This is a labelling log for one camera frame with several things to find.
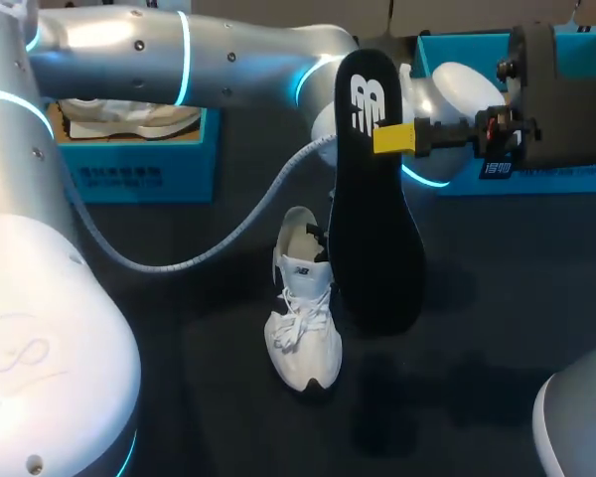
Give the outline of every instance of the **blue storage bin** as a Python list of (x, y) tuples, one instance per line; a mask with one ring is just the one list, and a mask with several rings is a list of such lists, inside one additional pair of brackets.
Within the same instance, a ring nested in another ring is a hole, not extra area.
[[(497, 80), (497, 62), (508, 55), (508, 34), (422, 36), (417, 41), (412, 75), (429, 77), (441, 64), (456, 62), (484, 75), (501, 91), (506, 87)], [(596, 29), (588, 33), (556, 35), (558, 69), (569, 78), (596, 77)], [(483, 160), (474, 159), (439, 194), (502, 195), (596, 192), (596, 166), (517, 171), (508, 180), (479, 179)]]
[(60, 144), (87, 204), (210, 203), (221, 114), (202, 112), (196, 141)]

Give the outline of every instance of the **new balance shoe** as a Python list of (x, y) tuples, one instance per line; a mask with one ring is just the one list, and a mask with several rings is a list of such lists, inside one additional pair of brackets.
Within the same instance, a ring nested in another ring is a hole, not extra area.
[(282, 291), (265, 324), (265, 342), (276, 372), (299, 393), (330, 388), (342, 364), (342, 338), (329, 308), (333, 274), (325, 240), (311, 211), (294, 207), (273, 254), (274, 283)]
[(71, 139), (119, 134), (164, 139), (183, 133), (201, 118), (197, 107), (113, 99), (66, 99), (59, 106), (65, 133)]

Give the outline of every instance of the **white cable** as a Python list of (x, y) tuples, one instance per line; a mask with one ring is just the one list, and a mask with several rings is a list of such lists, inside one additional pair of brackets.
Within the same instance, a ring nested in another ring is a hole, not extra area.
[(192, 266), (198, 265), (199, 263), (213, 257), (228, 245), (230, 245), (233, 241), (235, 241), (243, 232), (245, 232), (249, 226), (258, 218), (260, 213), (265, 210), (265, 208), (271, 203), (271, 200), (274, 196), (278, 193), (280, 186), (282, 186), (283, 182), (289, 176), (289, 174), (295, 169), (295, 167), (302, 162), (309, 154), (319, 150), (320, 148), (326, 146), (327, 144), (333, 142), (336, 139), (335, 134), (331, 134), (328, 136), (323, 136), (319, 139), (316, 139), (313, 142), (310, 142), (298, 152), (296, 152), (291, 159), (287, 161), (287, 163), (283, 166), (280, 170), (274, 181), (271, 183), (271, 186), (267, 190), (264, 196), (256, 207), (252, 209), (249, 215), (245, 218), (244, 221), (240, 223), (240, 225), (234, 229), (227, 237), (217, 243), (215, 246), (210, 248), (209, 250), (201, 253), (200, 255), (195, 256), (194, 258), (190, 258), (189, 260), (182, 261), (181, 263), (173, 263), (171, 265), (143, 265), (141, 263), (137, 263), (129, 258), (126, 258), (121, 253), (119, 253), (103, 236), (103, 234), (99, 231), (95, 222), (93, 221), (86, 205), (84, 204), (83, 200), (79, 196), (79, 191), (75, 186), (73, 181), (73, 177), (71, 176), (71, 172), (69, 171), (69, 166), (67, 165), (66, 161), (61, 161), (63, 164), (63, 176), (65, 179), (65, 187), (69, 194), (69, 197), (73, 201), (73, 205), (77, 210), (77, 213), (81, 217), (84, 225), (95, 239), (97, 244), (103, 249), (106, 254), (112, 258), (117, 263), (120, 263), (123, 266), (126, 266), (132, 270), (140, 271), (142, 273), (169, 273), (174, 271), (181, 271)]

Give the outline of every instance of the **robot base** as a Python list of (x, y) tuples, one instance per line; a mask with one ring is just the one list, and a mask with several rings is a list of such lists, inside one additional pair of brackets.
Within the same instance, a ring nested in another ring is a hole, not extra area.
[(121, 477), (135, 447), (132, 332), (81, 254), (0, 214), (0, 477)]

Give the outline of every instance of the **black insole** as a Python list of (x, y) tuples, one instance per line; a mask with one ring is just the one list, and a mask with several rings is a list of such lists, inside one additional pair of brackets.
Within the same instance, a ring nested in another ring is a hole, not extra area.
[(346, 308), (367, 332), (406, 330), (419, 315), (424, 248), (401, 189), (401, 154), (373, 155), (373, 129), (402, 122), (399, 77), (380, 51), (358, 50), (336, 77), (338, 167), (329, 257)]

